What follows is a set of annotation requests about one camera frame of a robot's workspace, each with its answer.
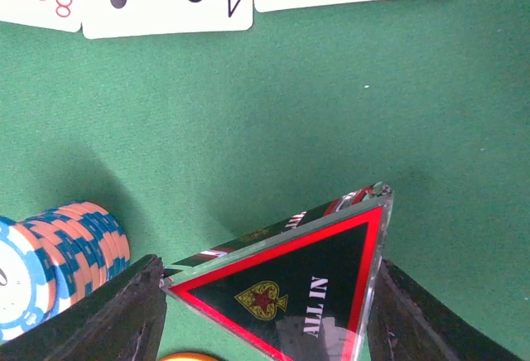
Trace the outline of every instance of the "acrylic triangle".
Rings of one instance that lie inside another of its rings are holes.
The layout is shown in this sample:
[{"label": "acrylic triangle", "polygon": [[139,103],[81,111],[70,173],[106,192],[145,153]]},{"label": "acrylic triangle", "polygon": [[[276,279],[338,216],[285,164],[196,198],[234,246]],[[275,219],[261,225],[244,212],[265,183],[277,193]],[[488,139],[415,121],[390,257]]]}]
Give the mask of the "acrylic triangle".
[{"label": "acrylic triangle", "polygon": [[169,290],[273,359],[330,359],[331,352],[350,361],[388,216],[374,204]]}]

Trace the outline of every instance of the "green surface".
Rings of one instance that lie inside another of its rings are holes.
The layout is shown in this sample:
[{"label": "green surface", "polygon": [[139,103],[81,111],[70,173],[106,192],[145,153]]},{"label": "green surface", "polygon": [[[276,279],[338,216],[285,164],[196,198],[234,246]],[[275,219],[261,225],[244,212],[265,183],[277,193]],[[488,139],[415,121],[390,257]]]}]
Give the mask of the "green surface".
[{"label": "green surface", "polygon": [[[385,256],[530,359],[528,7],[371,2],[102,41],[0,24],[2,214],[85,197],[135,260],[174,262],[386,181]],[[264,359],[168,303],[161,355]]]}]

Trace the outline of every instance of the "stack of poker chips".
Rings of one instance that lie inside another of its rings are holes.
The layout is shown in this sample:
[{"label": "stack of poker chips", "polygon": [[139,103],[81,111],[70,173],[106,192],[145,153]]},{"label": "stack of poker chips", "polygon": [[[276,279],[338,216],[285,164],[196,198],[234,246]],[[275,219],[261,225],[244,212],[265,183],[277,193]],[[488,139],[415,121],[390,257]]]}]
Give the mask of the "stack of poker chips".
[{"label": "stack of poker chips", "polygon": [[59,315],[130,263],[116,219],[72,202],[14,222],[0,216],[0,343]]}]

